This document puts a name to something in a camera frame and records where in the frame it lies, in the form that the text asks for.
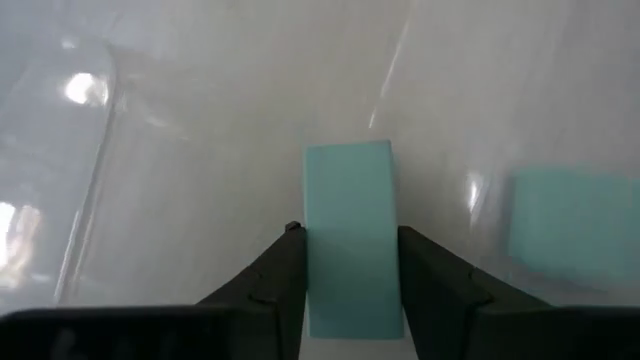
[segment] foam block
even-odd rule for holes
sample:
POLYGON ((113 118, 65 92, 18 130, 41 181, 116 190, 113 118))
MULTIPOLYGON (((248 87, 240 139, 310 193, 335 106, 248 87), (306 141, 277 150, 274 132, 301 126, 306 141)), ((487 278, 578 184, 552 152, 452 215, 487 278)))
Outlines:
POLYGON ((402 338, 391 143, 309 147, 304 205, 310 335, 402 338))
POLYGON ((640 273, 640 182, 559 168, 515 176, 509 254, 582 284, 631 284, 640 273))

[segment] blurred teal block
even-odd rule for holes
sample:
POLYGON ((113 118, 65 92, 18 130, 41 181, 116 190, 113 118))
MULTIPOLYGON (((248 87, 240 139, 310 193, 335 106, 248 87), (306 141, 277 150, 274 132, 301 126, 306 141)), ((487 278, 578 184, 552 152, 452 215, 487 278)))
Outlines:
POLYGON ((509 254, 545 275, 585 285, 640 274, 640 182, 559 168, 515 176, 509 254))
POLYGON ((310 335, 402 338, 391 143, 309 147, 304 205, 310 335))

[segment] white surface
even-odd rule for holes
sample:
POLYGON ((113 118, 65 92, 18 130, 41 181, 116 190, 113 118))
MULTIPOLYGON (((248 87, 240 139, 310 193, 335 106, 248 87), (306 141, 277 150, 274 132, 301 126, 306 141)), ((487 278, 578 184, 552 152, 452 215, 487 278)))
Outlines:
MULTIPOLYGON (((509 262, 500 236, 513 166, 640 175, 635 0, 0 4, 2 41, 16 53, 25 42, 5 34, 39 38, 55 29, 108 47, 115 61, 109 136, 60 304, 198 300, 250 263, 283 224, 302 218, 306 144, 371 138, 393 142, 400 223, 548 301, 638 303, 629 287, 577 289, 562 274, 541 279, 509 262)), ((23 71, 20 64, 6 71, 3 63, 0 89, 18 82, 12 76, 23 71)), ((43 121, 25 109, 21 116, 43 121)), ((18 125, 1 116, 5 136, 18 125)), ((96 143, 91 136, 74 140, 96 143)), ((95 165, 73 149, 65 164, 84 159, 83 171, 95 165)), ((14 171, 5 169, 0 184, 14 171)), ((0 201, 25 199, 1 189, 0 201)), ((77 189, 65 205, 31 204, 69 230, 68 215, 86 195, 77 189)), ((43 254, 69 243, 66 230, 40 231, 49 239, 35 245, 43 254)), ((50 254, 32 262, 55 263, 43 275, 56 277, 60 256, 50 254)), ((22 291, 28 294, 13 293, 22 291)), ((396 354, 409 346, 403 344, 376 346, 396 354)), ((322 351, 346 358, 360 349, 304 346, 305 358, 322 358, 322 351)))

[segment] teal block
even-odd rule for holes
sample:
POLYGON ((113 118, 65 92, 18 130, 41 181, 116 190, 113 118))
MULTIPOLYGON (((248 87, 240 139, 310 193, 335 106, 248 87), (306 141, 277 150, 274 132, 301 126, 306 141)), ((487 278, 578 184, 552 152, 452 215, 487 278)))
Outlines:
POLYGON ((391 143, 309 147, 304 206, 310 335, 402 338, 391 143))
POLYGON ((640 182, 559 168, 515 176, 509 254, 535 271, 590 285, 640 274, 640 182))

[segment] teal foam block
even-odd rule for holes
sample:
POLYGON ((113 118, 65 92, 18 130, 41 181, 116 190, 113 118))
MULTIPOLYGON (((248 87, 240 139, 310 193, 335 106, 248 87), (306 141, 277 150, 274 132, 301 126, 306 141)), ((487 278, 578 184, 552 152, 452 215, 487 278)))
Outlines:
POLYGON ((402 338, 391 143, 309 147, 304 205, 310 336, 402 338))
POLYGON ((640 182, 558 168, 515 176, 509 254, 577 283, 640 275, 640 182))

